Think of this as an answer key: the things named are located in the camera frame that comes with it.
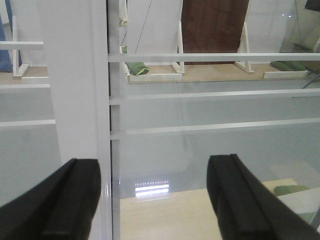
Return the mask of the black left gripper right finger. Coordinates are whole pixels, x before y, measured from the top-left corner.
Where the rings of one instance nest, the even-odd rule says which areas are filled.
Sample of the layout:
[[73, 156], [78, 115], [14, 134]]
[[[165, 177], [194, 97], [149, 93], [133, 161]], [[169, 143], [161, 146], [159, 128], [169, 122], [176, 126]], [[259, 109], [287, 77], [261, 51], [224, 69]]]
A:
[[318, 240], [319, 232], [274, 196], [237, 154], [211, 155], [206, 188], [224, 240]]

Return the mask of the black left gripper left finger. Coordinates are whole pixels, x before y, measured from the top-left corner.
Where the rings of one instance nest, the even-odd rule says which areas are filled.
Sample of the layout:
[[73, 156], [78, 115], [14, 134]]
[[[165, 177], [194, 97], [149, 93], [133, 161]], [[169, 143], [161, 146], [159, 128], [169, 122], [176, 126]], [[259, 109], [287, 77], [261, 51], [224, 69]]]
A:
[[0, 238], [87, 240], [100, 194], [98, 160], [73, 158], [0, 208]]

